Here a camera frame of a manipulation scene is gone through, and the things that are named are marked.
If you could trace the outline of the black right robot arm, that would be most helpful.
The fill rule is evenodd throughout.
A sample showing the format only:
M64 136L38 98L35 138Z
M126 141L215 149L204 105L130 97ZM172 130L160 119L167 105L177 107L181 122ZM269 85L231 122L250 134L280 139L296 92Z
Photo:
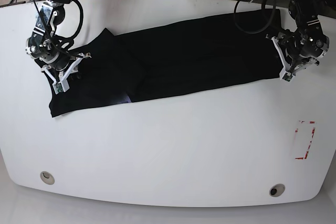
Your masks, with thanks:
M74 2L79 8L79 24L73 35L63 37L56 34L57 26L65 19L64 5ZM36 24L27 39L26 51L34 60L40 60L51 68L52 73L65 72L71 63L81 58L73 55L69 48L81 31L83 8L78 0L45 0L37 9Z

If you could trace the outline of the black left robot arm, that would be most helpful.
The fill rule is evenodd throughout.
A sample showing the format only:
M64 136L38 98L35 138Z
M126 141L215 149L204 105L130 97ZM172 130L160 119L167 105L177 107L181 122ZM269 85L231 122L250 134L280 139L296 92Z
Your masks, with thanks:
M290 0L290 16L297 28L279 40L291 58L290 70L322 58L329 50L329 38L323 33L314 0Z

